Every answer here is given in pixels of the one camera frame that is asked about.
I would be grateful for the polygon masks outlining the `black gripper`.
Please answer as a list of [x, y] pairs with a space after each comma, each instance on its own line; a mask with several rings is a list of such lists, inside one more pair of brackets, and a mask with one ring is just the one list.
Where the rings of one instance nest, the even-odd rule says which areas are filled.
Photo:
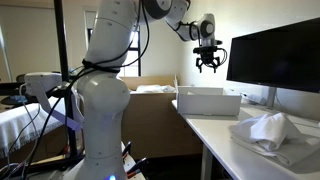
[[214, 53], [218, 50], [219, 48], [217, 46], [198, 47], [193, 49], [193, 52], [195, 54], [199, 54], [199, 57], [196, 58], [196, 66], [198, 67], [200, 73], [202, 73], [203, 65], [213, 68], [214, 73], [216, 73], [217, 68], [226, 62], [227, 51], [225, 49], [222, 49], [223, 58], [220, 58], [214, 56]]

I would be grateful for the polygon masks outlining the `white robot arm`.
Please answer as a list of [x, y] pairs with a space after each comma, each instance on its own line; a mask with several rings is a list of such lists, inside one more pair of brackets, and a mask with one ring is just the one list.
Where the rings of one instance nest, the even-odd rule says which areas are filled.
[[163, 19], [182, 40], [197, 40], [195, 52], [202, 61], [211, 62], [219, 44], [214, 15], [206, 13], [184, 23], [189, 6], [190, 0], [100, 0], [83, 61], [85, 75], [77, 83], [84, 101], [85, 157], [63, 180], [127, 180], [121, 122], [130, 92], [117, 74], [126, 59], [131, 33], [139, 25]]

